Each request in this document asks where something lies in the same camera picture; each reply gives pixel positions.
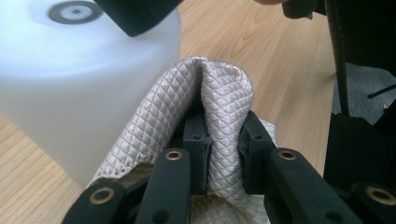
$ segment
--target folded cloth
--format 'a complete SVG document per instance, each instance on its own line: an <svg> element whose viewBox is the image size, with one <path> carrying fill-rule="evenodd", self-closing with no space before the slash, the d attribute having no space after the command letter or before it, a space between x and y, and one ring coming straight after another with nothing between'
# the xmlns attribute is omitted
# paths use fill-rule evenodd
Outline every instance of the folded cloth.
<svg viewBox="0 0 396 224"><path fill-rule="evenodd" d="M153 85L93 180L147 175L197 93L212 139L209 192L191 197L191 223L265 223L262 196L242 187L238 135L253 101L246 73L235 65L191 57L174 64ZM276 127L262 120L275 142Z"/></svg>

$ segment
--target diamond-pattern fabric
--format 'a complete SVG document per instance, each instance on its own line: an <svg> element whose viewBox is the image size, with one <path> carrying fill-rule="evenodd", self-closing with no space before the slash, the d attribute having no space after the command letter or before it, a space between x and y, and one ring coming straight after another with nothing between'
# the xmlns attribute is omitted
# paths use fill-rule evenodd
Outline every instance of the diamond-pattern fabric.
<svg viewBox="0 0 396 224"><path fill-rule="evenodd" d="M152 166L199 92L213 144L210 191L191 198L191 223L265 223L263 197L249 196L242 188L237 153L253 88L245 72L230 63L191 57L169 68L136 109L93 180L122 178L141 171L142 165ZM265 120L262 124L275 142L275 125Z"/></svg>

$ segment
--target black plastic part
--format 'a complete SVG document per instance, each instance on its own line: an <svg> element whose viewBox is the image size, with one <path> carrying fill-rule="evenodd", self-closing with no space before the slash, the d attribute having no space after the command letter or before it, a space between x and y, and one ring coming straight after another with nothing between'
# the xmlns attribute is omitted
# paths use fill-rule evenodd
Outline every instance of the black plastic part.
<svg viewBox="0 0 396 224"><path fill-rule="evenodd" d="M332 114L323 178L346 192L360 182L391 187L396 177L392 172L395 148L395 139L378 132L367 120Z"/></svg>
<svg viewBox="0 0 396 224"><path fill-rule="evenodd" d="M388 92L388 91L392 91L394 89L396 89L396 84L390 85L390 86L388 86L388 87L386 87L386 88L384 88L384 89L382 89L380 91L376 91L376 92L373 92L371 94L368 94L367 98L373 99L376 96L379 96L380 94L383 94L383 93Z"/></svg>
<svg viewBox="0 0 396 224"><path fill-rule="evenodd" d="M271 136L259 118L249 111L239 134L238 151L243 167L243 187L247 194L264 194L266 174L263 165L268 163L275 149Z"/></svg>
<svg viewBox="0 0 396 224"><path fill-rule="evenodd" d="M345 47L345 29L341 23L339 0L325 0L326 15L329 22L330 36L332 38L332 52L337 75L338 94L340 97L341 112L349 116L349 103L347 96L347 58Z"/></svg>
<svg viewBox="0 0 396 224"><path fill-rule="evenodd" d="M384 186L375 183L356 184L348 204L364 223L396 222L396 193Z"/></svg>
<svg viewBox="0 0 396 224"><path fill-rule="evenodd" d="M325 0L318 0L318 7L315 9L315 12L326 16L326 7L324 6L324 1Z"/></svg>
<svg viewBox="0 0 396 224"><path fill-rule="evenodd" d="M106 203L94 204L90 198L100 189L113 189L114 196ZM122 203L125 194L125 188L119 183L105 182L93 185L82 192L64 217L63 224L123 223L126 216Z"/></svg>
<svg viewBox="0 0 396 224"><path fill-rule="evenodd" d="M143 195L145 194L146 187L148 185L150 176L142 179L135 183L126 190L124 199L124 206L128 209L128 215L126 217L126 224L132 224L137 218L137 214L140 210L140 203L142 202Z"/></svg>
<svg viewBox="0 0 396 224"><path fill-rule="evenodd" d="M384 135L396 138L396 98L384 115L375 123L375 128Z"/></svg>
<svg viewBox="0 0 396 224"><path fill-rule="evenodd" d="M289 0L282 3L283 14L290 19L300 19L312 14L318 7L318 0Z"/></svg>
<svg viewBox="0 0 396 224"><path fill-rule="evenodd" d="M190 154L184 149L160 153L135 223L190 222L190 165Z"/></svg>
<svg viewBox="0 0 396 224"><path fill-rule="evenodd" d="M292 223L361 223L299 152L273 150L269 172L290 210Z"/></svg>
<svg viewBox="0 0 396 224"><path fill-rule="evenodd" d="M283 201L265 197L264 206L271 224L287 224L292 222L289 208Z"/></svg>
<svg viewBox="0 0 396 224"><path fill-rule="evenodd" d="M145 33L182 0L94 0L127 35Z"/></svg>
<svg viewBox="0 0 396 224"><path fill-rule="evenodd" d="M192 107L186 115L183 148L191 155L191 195L206 194L211 139L205 126L204 109Z"/></svg>

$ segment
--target brass screw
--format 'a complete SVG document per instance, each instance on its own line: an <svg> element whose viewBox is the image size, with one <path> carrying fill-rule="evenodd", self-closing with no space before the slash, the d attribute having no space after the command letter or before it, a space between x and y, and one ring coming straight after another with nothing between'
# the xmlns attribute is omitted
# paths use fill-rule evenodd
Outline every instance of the brass screw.
<svg viewBox="0 0 396 224"><path fill-rule="evenodd" d="M165 158L169 161L178 161L183 157L183 154L179 151L170 151L165 154Z"/></svg>
<svg viewBox="0 0 396 224"><path fill-rule="evenodd" d="M90 202L93 204L103 204L109 202L114 197L115 191L109 187L103 187L97 189L93 194L91 194Z"/></svg>
<svg viewBox="0 0 396 224"><path fill-rule="evenodd" d="M371 199L378 203L396 205L396 198L384 189L369 186L366 188L366 193Z"/></svg>
<svg viewBox="0 0 396 224"><path fill-rule="evenodd" d="M286 161L294 161L295 159L297 159L297 156L294 153L286 150L278 152L277 155Z"/></svg>

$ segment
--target quilted fabric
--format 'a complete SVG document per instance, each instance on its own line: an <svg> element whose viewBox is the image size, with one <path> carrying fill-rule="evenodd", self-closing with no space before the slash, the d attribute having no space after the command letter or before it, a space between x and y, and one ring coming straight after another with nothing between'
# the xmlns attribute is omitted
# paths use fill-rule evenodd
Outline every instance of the quilted fabric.
<svg viewBox="0 0 396 224"><path fill-rule="evenodd" d="M147 175L198 91L213 145L210 191L207 196L191 198L191 222L265 223L262 197L248 196L242 188L237 153L238 134L253 101L253 88L245 72L229 63L191 57L168 69L137 108L93 180L127 174L138 180ZM275 141L275 125L262 123Z"/></svg>

